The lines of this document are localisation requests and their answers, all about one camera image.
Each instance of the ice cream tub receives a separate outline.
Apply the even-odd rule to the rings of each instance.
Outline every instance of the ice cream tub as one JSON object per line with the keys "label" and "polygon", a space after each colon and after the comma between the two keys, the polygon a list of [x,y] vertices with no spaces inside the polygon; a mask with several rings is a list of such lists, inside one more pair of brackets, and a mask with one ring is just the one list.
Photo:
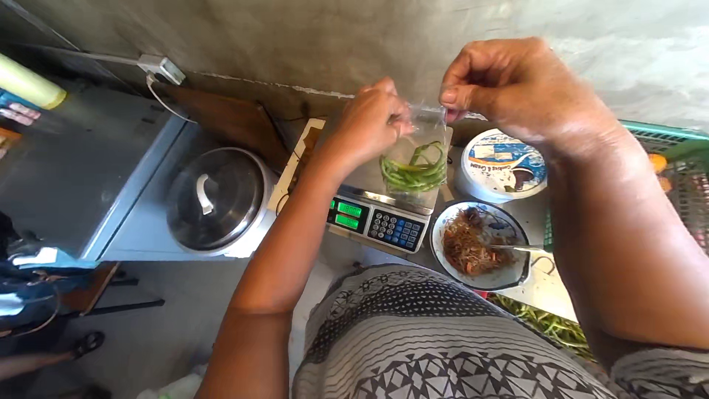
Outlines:
{"label": "ice cream tub", "polygon": [[536,148],[491,129],[465,147],[454,184],[479,200],[501,204],[542,191],[547,166]]}

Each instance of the foot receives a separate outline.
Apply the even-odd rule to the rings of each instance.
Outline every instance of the foot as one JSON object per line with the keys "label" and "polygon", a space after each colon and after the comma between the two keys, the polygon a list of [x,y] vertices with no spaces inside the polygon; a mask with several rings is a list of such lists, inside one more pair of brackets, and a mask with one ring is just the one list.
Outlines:
{"label": "foot", "polygon": [[96,331],[84,335],[83,338],[74,343],[72,353],[74,359],[78,359],[89,352],[97,350],[104,343],[106,335],[103,332]]}

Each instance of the gray dress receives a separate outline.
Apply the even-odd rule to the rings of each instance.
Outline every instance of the gray dress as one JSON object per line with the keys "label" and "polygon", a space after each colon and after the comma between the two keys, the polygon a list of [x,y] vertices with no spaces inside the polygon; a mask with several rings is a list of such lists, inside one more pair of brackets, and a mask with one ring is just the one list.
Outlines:
{"label": "gray dress", "polygon": [[[652,349],[611,372],[638,398],[709,398],[709,356]],[[333,284],[306,328],[294,398],[614,398],[566,352],[445,275],[384,265]]]}

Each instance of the noodles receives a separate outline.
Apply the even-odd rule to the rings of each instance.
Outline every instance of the noodles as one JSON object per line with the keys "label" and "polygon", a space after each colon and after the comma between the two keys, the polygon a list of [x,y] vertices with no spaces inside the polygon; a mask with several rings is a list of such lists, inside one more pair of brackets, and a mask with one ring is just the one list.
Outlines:
{"label": "noodles", "polygon": [[486,233],[477,209],[468,208],[446,223],[443,253],[448,263],[467,275],[487,273],[512,261],[509,251],[489,248],[486,242],[506,245],[507,239]]}

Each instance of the scale keypad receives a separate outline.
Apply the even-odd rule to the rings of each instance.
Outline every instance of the scale keypad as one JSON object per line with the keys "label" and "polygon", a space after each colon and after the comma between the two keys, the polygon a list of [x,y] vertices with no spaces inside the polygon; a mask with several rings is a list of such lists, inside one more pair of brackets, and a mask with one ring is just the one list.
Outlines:
{"label": "scale keypad", "polygon": [[377,241],[414,251],[423,235],[423,224],[374,208],[368,235]]}

